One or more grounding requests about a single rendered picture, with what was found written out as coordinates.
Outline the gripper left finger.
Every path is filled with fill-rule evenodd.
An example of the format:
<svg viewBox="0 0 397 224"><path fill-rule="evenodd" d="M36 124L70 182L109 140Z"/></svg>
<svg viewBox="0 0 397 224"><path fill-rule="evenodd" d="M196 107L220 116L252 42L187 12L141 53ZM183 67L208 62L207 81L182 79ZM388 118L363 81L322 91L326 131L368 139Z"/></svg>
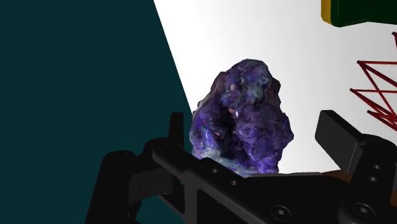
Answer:
<svg viewBox="0 0 397 224"><path fill-rule="evenodd" d="M170 117L169 135L152 139L140 155L104 156L85 224L140 224L144 199L157 196L185 224L258 224L244 179L219 163L198 160L183 148L183 114Z"/></svg>

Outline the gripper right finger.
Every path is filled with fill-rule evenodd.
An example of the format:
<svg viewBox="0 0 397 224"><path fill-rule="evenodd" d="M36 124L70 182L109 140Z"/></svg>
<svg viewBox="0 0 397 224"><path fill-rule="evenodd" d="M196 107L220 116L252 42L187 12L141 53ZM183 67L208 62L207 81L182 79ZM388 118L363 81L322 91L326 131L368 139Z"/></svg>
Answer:
<svg viewBox="0 0 397 224"><path fill-rule="evenodd" d="M322 110L315 140L344 174L351 175L338 210L339 224L397 224L390 199L397 174L397 145L363 134L333 110Z"/></svg>

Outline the purple rough rock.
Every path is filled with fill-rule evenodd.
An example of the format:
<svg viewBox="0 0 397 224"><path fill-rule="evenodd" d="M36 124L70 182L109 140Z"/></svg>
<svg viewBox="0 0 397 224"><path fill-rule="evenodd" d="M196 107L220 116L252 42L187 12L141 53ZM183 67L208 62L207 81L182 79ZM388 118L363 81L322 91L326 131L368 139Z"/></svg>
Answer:
<svg viewBox="0 0 397 224"><path fill-rule="evenodd" d="M260 60L244 59L219 73L192 116L192 155L211 158L244 178L277 173L294 138L280 88Z"/></svg>

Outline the dark green yellow-edged box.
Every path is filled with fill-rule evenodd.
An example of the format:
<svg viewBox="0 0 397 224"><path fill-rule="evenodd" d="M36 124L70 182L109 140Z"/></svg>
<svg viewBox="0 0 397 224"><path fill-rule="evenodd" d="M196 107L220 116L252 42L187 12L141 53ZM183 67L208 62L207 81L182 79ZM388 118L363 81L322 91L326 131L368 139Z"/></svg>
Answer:
<svg viewBox="0 0 397 224"><path fill-rule="evenodd" d="M321 18L335 27L365 22L397 25L397 0L321 0Z"/></svg>

